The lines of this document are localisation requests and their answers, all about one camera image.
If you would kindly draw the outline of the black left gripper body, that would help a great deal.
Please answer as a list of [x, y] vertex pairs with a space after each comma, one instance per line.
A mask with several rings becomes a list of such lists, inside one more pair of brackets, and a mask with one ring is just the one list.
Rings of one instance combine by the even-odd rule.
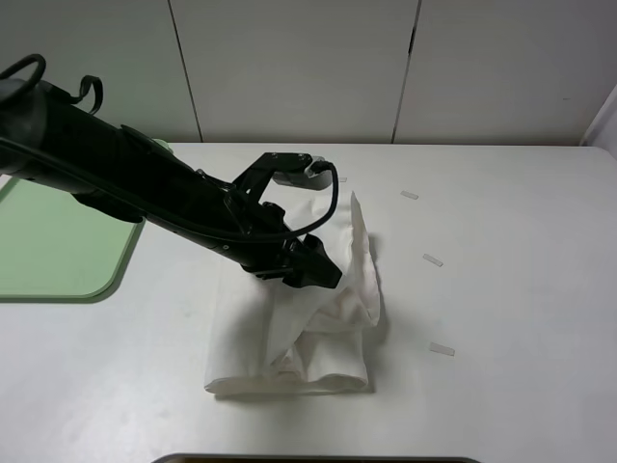
[[281, 226], [279, 231], [267, 234], [262, 239], [250, 236], [240, 241], [221, 240], [212, 251], [240, 264], [247, 273], [260, 280], [282, 281], [282, 278], [291, 272], [292, 260], [295, 257], [322, 255], [329, 258], [323, 242], [310, 232], [324, 225], [333, 216], [332, 204], [320, 219], [307, 226], [308, 233], [304, 239], [300, 239], [300, 231], [291, 231], [286, 227], [282, 220], [284, 211], [280, 207], [268, 204], [265, 211], [275, 213], [279, 220], [277, 225]]

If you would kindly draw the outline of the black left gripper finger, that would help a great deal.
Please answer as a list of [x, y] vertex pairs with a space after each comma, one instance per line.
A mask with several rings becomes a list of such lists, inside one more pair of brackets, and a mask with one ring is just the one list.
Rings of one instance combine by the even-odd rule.
[[293, 288], [318, 286], [334, 289], [341, 277], [341, 270], [327, 256], [307, 255], [292, 260], [291, 272], [282, 278], [282, 282]]

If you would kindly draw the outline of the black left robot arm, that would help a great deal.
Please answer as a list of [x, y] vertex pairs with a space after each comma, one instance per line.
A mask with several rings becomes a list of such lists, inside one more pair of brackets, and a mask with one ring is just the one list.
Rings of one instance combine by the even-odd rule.
[[226, 182], [129, 126], [114, 127], [73, 106], [48, 83], [5, 78], [1, 171], [68, 192], [124, 222], [149, 221], [262, 280], [333, 288], [342, 275], [314, 225], [294, 231], [280, 206], [261, 199], [271, 181], [324, 177], [336, 188], [335, 166], [307, 154], [266, 152]]

